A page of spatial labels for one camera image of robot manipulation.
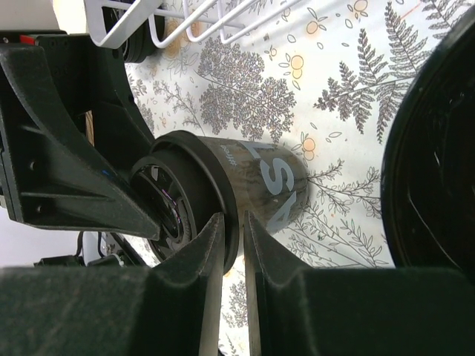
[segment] black cable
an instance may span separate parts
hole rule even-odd
[[[76,248],[76,254],[74,256],[79,257],[82,251],[83,247],[83,240],[84,240],[84,231],[79,232],[79,235],[77,235],[77,248]]]
[[[105,257],[105,255],[101,251],[101,242],[102,242],[102,232],[97,233],[97,252],[99,252],[99,256],[101,258]]]

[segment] black plastic part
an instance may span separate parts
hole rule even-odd
[[[0,39],[1,39],[1,42],[3,42],[6,45],[9,43],[19,43],[20,36],[25,35],[25,34],[28,34],[28,35],[67,35],[65,31],[61,31],[61,30],[41,30],[41,31],[39,30],[22,30],[22,31],[0,30]]]
[[[474,287],[443,269],[313,269],[245,222],[251,356],[475,355]]]
[[[0,183],[10,218],[157,239],[159,217],[126,181],[154,137],[123,60],[88,36],[36,42],[0,44]],[[90,110],[95,147],[77,125]]]
[[[313,269],[246,215],[251,356],[472,356],[475,291],[453,269]],[[14,268],[2,355],[217,352],[223,215],[156,268]]]
[[[88,263],[88,267],[121,267],[121,261],[118,260],[114,255],[104,256],[98,260],[93,260]]]
[[[82,256],[58,256],[58,257],[46,257],[42,258],[39,262],[34,263],[35,267],[42,266],[85,266]]]
[[[2,355],[217,354],[223,216],[156,268],[12,268]]]
[[[119,2],[133,4],[134,0],[119,0]],[[125,13],[124,10],[111,9],[109,7],[104,7],[102,12],[107,31],[109,31]],[[155,27],[158,38],[161,39],[165,32],[165,18],[155,16]],[[145,23],[125,41],[121,48],[125,63],[142,63],[145,58],[152,55],[157,48],[151,40],[148,21],[145,21]]]
[[[173,182],[171,186],[160,186],[150,172],[153,168],[160,168],[157,175],[167,174]],[[157,209],[163,204],[160,197],[164,194],[171,197],[173,202],[183,199],[186,216],[181,216],[180,219],[185,231],[171,239],[170,234],[165,232],[167,224],[164,223],[159,240],[151,241],[151,247],[160,261],[186,245],[190,238],[195,238],[209,218],[221,211],[213,186],[203,170],[185,151],[176,146],[140,159],[132,169],[131,187],[149,206]],[[158,210],[157,214],[165,215]]]
[[[227,273],[238,255],[240,226],[236,199],[231,183],[216,156],[200,139],[188,131],[172,131],[155,140],[151,152],[163,152],[179,148],[196,162],[214,189],[213,199],[219,200],[226,227],[226,253],[224,271]]]
[[[384,229],[397,266],[459,268],[475,280],[475,7],[433,51],[391,129]]]

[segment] black lid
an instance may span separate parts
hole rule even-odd
[[[396,265],[475,275],[475,7],[414,80],[391,129],[381,207]]]
[[[162,222],[159,240],[150,241],[161,261],[195,238],[220,211],[203,170],[178,147],[158,150],[139,160],[132,169],[131,187]]]
[[[160,181],[151,178],[152,174],[156,174],[152,170],[157,169],[159,173],[166,174]],[[226,238],[224,273],[231,269],[240,244],[238,207],[226,172],[198,136],[188,131],[172,131],[156,139],[150,155],[142,158],[133,167],[131,186],[155,206],[157,218],[164,219],[165,227],[167,222],[171,221],[177,225],[174,219],[175,213],[180,216],[182,230],[185,232],[182,239],[179,236],[174,240],[176,234],[170,234],[170,228],[164,228],[160,232],[160,239],[150,242],[160,260],[173,253],[173,247],[183,247],[190,239],[196,237],[215,212],[223,212]],[[183,206],[181,211],[179,206],[174,212],[170,209],[176,200],[173,197],[169,199],[162,192],[164,187],[168,195],[170,188],[178,189],[179,194],[174,195],[183,198],[186,215],[183,214]]]
[[[214,195],[224,213],[226,249],[224,256],[224,273],[227,273],[236,260],[240,245],[240,223],[238,207],[229,178],[219,160],[205,145],[200,137],[188,131],[172,131],[157,138],[152,152],[178,148],[186,152],[199,165],[213,187]]]

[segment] cylindrical container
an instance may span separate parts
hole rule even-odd
[[[225,217],[225,271],[243,251],[243,218],[253,211],[273,234],[287,227],[307,201],[301,161],[273,144],[173,131],[158,138],[132,169],[131,186],[163,221],[160,260],[195,238],[216,212]]]

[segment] floral tablecloth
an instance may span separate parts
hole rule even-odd
[[[174,1],[166,7],[182,10]],[[275,238],[302,260],[391,267],[379,198],[384,143],[411,81],[473,3],[302,0],[231,45],[217,34],[199,44],[183,35],[127,65],[128,79],[155,136],[185,129],[277,142],[301,158],[311,202]],[[250,24],[279,5],[259,0],[240,20]],[[180,21],[168,19],[168,33]],[[207,26],[198,22],[192,31]],[[158,263],[144,240],[131,241],[151,266]],[[224,277],[221,316],[221,351],[248,355],[243,257]]]

